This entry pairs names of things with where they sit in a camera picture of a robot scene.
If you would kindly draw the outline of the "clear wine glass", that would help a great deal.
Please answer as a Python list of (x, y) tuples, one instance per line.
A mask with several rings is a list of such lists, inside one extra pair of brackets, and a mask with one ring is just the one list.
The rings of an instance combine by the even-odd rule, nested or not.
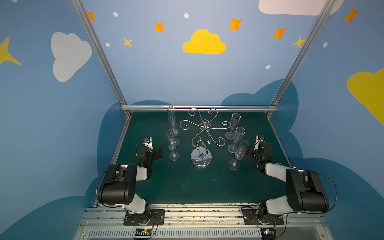
[(177, 147), (180, 144), (180, 140), (176, 138), (176, 136), (179, 134), (179, 130), (176, 128), (176, 117), (169, 116), (169, 122), (170, 122), (170, 133), (173, 136), (174, 144)]
[(236, 127), (234, 133), (234, 143), (228, 146), (228, 151), (234, 154), (238, 147), (237, 143), (240, 142), (245, 134), (246, 130), (243, 127)]
[(177, 129), (176, 112), (174, 106), (167, 107), (168, 120), (170, 123), (170, 132), (173, 136), (177, 136), (180, 131)]
[(229, 167), (232, 170), (238, 170), (240, 168), (240, 160), (247, 152), (250, 143), (247, 140), (241, 140), (237, 151), (235, 152), (234, 159), (229, 161)]
[(241, 119), (241, 115), (238, 113), (233, 113), (231, 117), (231, 130), (225, 134), (226, 139), (233, 140), (234, 139), (234, 129), (238, 126)]
[(166, 131), (166, 136), (169, 144), (169, 150), (171, 151), (169, 154), (169, 159), (171, 161), (177, 161), (180, 158), (179, 152), (176, 150), (177, 148), (177, 141), (175, 139), (175, 136), (172, 134), (170, 130)]

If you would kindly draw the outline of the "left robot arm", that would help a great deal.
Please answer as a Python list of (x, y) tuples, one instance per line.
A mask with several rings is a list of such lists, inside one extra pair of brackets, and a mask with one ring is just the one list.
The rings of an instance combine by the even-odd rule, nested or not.
[(98, 202), (108, 208), (126, 211), (125, 226), (149, 226), (156, 224), (156, 214), (151, 213), (147, 201), (136, 194), (136, 183), (149, 180), (154, 160), (163, 157), (163, 149), (140, 147), (138, 162), (128, 165), (110, 165), (96, 193)]

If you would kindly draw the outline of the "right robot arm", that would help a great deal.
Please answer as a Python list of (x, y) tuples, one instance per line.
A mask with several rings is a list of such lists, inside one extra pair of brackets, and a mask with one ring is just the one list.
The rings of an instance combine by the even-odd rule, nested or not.
[(258, 221), (267, 225), (278, 222), (278, 218), (284, 214), (328, 212), (331, 209), (330, 202), (319, 174), (274, 163), (271, 150), (272, 147), (264, 142), (258, 142), (247, 149), (247, 156), (255, 160), (256, 170), (286, 184), (284, 196), (260, 203)]

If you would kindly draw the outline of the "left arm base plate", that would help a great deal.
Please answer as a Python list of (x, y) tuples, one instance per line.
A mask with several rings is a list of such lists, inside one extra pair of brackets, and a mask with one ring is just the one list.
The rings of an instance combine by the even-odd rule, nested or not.
[(165, 210), (146, 210), (143, 214), (130, 214), (126, 212), (124, 226), (163, 226), (165, 221)]

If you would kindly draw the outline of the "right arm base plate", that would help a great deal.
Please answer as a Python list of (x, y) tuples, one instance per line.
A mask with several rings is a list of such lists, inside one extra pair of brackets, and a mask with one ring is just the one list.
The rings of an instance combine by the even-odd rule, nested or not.
[(284, 225), (282, 215), (273, 215), (267, 212), (263, 207), (253, 209), (251, 207), (242, 207), (245, 225)]

